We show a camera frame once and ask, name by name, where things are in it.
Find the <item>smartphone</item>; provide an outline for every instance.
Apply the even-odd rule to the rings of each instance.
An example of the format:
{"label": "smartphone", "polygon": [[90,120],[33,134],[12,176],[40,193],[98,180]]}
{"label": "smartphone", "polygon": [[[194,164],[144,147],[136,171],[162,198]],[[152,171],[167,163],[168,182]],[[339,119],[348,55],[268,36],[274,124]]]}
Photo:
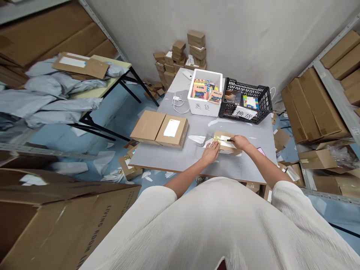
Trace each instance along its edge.
{"label": "smartphone", "polygon": [[258,150],[260,151],[260,153],[262,153],[264,156],[266,156],[264,151],[261,149],[261,147],[259,147]]}

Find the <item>black plastic crate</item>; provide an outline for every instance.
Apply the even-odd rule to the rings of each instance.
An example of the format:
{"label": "black plastic crate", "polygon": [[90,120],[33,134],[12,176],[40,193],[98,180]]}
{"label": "black plastic crate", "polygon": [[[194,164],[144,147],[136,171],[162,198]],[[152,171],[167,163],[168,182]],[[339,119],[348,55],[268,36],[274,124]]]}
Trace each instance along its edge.
{"label": "black plastic crate", "polygon": [[[237,96],[240,96],[240,100],[227,100],[225,98],[226,91],[236,91]],[[247,95],[253,98],[257,98],[259,102],[259,109],[248,108],[246,109],[253,110],[257,112],[257,115],[254,116],[251,120],[243,118],[241,116],[233,116],[237,106],[244,107],[243,95]],[[228,118],[232,120],[253,123],[255,125],[259,124],[261,121],[267,117],[269,113],[273,111],[273,106],[271,103],[270,89],[267,86],[254,86],[250,84],[244,84],[238,82],[237,80],[226,78],[224,94],[222,96],[222,103],[220,107],[219,117]]]}

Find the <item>white wall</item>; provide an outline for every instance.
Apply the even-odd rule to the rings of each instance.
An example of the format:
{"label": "white wall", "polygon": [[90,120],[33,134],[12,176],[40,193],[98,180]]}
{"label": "white wall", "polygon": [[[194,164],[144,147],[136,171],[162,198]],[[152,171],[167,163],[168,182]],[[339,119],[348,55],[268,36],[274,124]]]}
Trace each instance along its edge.
{"label": "white wall", "polygon": [[88,0],[140,77],[152,53],[206,34],[207,69],[278,93],[360,12],[359,0]]}

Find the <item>handwritten sign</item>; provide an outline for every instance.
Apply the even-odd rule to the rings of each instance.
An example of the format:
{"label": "handwritten sign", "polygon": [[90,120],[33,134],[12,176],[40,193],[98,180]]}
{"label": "handwritten sign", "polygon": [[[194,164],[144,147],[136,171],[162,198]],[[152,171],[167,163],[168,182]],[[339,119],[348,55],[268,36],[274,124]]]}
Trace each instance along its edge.
{"label": "handwritten sign", "polygon": [[249,120],[251,120],[256,115],[257,115],[256,111],[241,106],[237,106],[235,111],[232,113],[232,116],[240,116],[242,118],[246,118]]}

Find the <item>white clothing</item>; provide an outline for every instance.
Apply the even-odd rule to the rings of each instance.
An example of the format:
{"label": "white clothing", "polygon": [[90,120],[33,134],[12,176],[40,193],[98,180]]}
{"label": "white clothing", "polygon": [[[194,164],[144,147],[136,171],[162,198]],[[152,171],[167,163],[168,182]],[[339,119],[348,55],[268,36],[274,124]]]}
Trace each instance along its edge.
{"label": "white clothing", "polygon": [[293,183],[272,205],[235,180],[215,177],[177,200],[153,186],[80,270],[360,269],[360,257]]}

